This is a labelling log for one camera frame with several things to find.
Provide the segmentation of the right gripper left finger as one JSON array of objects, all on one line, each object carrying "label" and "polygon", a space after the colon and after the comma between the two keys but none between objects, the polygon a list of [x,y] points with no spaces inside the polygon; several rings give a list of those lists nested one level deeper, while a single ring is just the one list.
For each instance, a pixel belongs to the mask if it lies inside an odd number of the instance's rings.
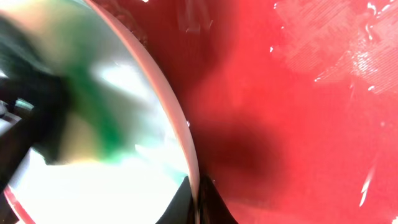
[{"label": "right gripper left finger", "polygon": [[193,224],[193,199],[188,177],[184,178],[156,224]]}]

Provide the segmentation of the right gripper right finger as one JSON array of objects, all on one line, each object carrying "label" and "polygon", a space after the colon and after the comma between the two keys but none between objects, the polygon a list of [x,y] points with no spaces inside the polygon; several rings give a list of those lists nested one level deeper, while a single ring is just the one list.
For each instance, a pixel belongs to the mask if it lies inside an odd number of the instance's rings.
[{"label": "right gripper right finger", "polygon": [[200,224],[238,224],[208,176],[200,179],[198,208]]}]

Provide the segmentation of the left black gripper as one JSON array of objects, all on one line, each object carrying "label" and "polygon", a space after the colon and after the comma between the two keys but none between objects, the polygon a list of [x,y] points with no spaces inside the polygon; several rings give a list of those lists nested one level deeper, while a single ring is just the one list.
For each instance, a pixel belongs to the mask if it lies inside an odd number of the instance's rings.
[{"label": "left black gripper", "polygon": [[59,159],[70,94],[66,81],[52,74],[25,33],[6,18],[1,19],[1,73],[1,205],[33,223],[9,183],[32,147],[48,164]]}]

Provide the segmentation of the yellow green sponge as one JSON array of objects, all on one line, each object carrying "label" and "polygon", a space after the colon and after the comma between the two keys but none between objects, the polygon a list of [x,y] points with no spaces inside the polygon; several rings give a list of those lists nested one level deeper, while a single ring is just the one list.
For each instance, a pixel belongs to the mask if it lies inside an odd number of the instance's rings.
[{"label": "yellow green sponge", "polygon": [[124,142],[110,103],[115,96],[102,78],[127,48],[101,19],[47,20],[32,28],[34,45],[46,64],[46,78],[63,94],[54,135],[40,147],[48,164],[72,160],[68,148],[109,156]]}]

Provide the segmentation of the white plate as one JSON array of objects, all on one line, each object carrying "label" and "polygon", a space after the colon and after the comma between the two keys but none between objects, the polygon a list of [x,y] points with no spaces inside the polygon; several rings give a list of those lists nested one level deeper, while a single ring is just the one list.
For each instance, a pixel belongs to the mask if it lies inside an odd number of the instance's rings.
[{"label": "white plate", "polygon": [[101,19],[128,51],[102,75],[115,92],[110,103],[123,144],[106,157],[68,148],[72,160],[53,165],[30,148],[9,185],[33,223],[156,223],[185,177],[196,223],[199,180],[192,136],[134,19],[112,1],[2,1],[2,18],[25,33],[38,55],[32,28],[47,20]]}]

